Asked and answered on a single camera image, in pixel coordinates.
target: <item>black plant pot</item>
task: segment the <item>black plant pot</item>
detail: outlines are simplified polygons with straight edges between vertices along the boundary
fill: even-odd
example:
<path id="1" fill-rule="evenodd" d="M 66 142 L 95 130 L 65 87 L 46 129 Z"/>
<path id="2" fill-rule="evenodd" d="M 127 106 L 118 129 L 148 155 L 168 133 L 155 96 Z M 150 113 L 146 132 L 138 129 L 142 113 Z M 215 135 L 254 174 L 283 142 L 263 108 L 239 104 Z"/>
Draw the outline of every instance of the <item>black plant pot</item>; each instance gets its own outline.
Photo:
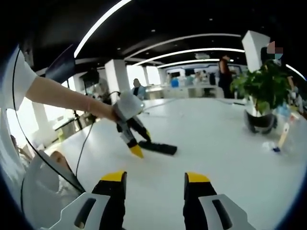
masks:
<path id="1" fill-rule="evenodd" d="M 244 122 L 252 133 L 269 134 L 273 128 L 277 127 L 277 117 L 274 114 L 252 116 L 245 110 Z"/>

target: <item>black cable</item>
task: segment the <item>black cable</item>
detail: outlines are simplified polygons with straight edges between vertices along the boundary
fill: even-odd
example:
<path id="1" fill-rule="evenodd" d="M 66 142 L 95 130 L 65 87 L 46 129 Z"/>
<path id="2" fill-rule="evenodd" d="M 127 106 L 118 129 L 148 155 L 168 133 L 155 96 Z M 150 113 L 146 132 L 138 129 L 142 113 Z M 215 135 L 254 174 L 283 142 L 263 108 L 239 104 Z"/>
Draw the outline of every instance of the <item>black cable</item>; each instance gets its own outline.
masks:
<path id="1" fill-rule="evenodd" d="M 105 97 L 105 99 L 110 99 L 110 96 L 111 96 L 112 94 L 114 94 L 114 93 L 117 93 L 118 97 L 120 97 L 120 92 L 119 92 L 119 91 L 113 91 L 113 92 L 109 93 L 109 94 Z"/>
<path id="2" fill-rule="evenodd" d="M 17 52 L 17 57 L 16 57 L 16 60 L 15 60 L 15 64 L 14 64 L 14 69 L 13 69 L 13 79 L 12 79 L 12 97 L 13 97 L 13 106 L 14 106 L 14 110 L 15 110 L 15 113 L 16 113 L 16 118 L 17 118 L 17 122 L 19 124 L 19 127 L 26 139 L 26 141 L 29 143 L 29 145 L 31 146 L 31 148 L 36 152 L 36 154 L 40 157 L 40 159 L 46 164 L 48 165 L 53 171 L 55 171 L 58 175 L 60 175 L 61 177 L 63 177 L 69 184 L 71 184 L 75 189 L 77 189 L 78 191 L 80 191 L 82 193 L 82 191 L 77 187 L 75 186 L 73 183 L 71 183 L 67 178 L 65 178 L 64 175 L 62 175 L 60 172 L 58 172 L 55 168 L 53 168 L 39 153 L 39 151 L 37 151 L 37 149 L 31 144 L 31 142 L 29 141 L 29 139 L 27 138 L 27 136 L 25 135 L 24 133 L 24 130 L 23 128 L 21 127 L 21 124 L 19 122 L 19 119 L 18 119 L 18 115 L 17 115 L 17 111 L 16 111 L 16 103 L 15 103 L 15 94 L 14 94 L 14 82 L 15 82 L 15 71 L 16 71 L 16 65 L 17 65 L 17 60 L 18 60 L 18 56 L 19 56 L 19 53 L 20 53 L 20 49 L 19 51 Z M 20 201 L 21 201 L 21 205 L 23 206 L 23 185 L 21 187 L 21 198 L 20 198 Z"/>
<path id="3" fill-rule="evenodd" d="M 80 163 L 81 155 L 82 155 L 82 152 L 83 152 L 83 149 L 84 149 L 86 140 L 88 139 L 88 137 L 89 137 L 89 135 L 90 135 L 90 133 L 91 133 L 91 130 L 92 130 L 92 128 L 93 128 L 93 125 L 94 125 L 94 123 L 91 124 L 90 130 L 88 131 L 88 134 L 87 134 L 87 136 L 86 136 L 86 138 L 85 138 L 85 140 L 84 140 L 84 142 L 83 142 L 83 144 L 82 144 L 81 152 L 80 152 L 79 159 L 78 159 L 78 163 L 77 163 L 77 167 L 76 167 L 76 177 L 77 177 L 77 178 L 78 178 L 77 173 L 78 173 L 78 168 L 79 168 L 79 163 Z"/>

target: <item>black ceiling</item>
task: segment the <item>black ceiling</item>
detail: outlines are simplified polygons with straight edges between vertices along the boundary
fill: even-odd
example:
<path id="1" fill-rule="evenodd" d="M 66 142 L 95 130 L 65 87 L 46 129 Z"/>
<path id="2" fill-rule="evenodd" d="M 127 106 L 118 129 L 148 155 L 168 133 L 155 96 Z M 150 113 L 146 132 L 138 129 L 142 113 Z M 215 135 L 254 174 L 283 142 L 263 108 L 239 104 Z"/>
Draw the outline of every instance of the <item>black ceiling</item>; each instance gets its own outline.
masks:
<path id="1" fill-rule="evenodd" d="M 34 33 L 29 36 L 34 69 L 42 69 L 71 44 L 78 44 L 91 26 L 119 0 L 47 0 L 47 9 L 36 13 Z M 287 62 L 305 72 L 296 57 L 300 7 L 280 1 L 251 0 L 132 0 L 103 23 L 85 44 L 79 58 L 125 58 L 148 46 L 180 36 L 229 33 L 244 36 L 247 30 L 281 40 Z M 141 52 L 134 58 L 155 56 L 196 48 L 243 49 L 239 37 L 208 36 L 184 39 Z M 224 52 L 206 52 L 218 58 Z M 237 64 L 246 64 L 243 53 L 230 52 Z M 193 53 L 159 59 L 164 63 L 195 59 Z"/>

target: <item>hand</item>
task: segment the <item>hand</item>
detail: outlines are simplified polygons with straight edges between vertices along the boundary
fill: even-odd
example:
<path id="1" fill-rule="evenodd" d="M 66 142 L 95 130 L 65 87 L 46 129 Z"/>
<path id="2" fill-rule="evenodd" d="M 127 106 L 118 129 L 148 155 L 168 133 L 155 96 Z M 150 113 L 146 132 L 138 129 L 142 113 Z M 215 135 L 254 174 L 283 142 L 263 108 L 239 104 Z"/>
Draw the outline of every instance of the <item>hand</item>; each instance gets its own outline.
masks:
<path id="1" fill-rule="evenodd" d="M 99 101 L 96 101 L 95 104 L 91 106 L 90 113 L 99 118 L 107 118 L 114 122 L 118 121 L 118 117 L 114 112 L 113 106 Z"/>

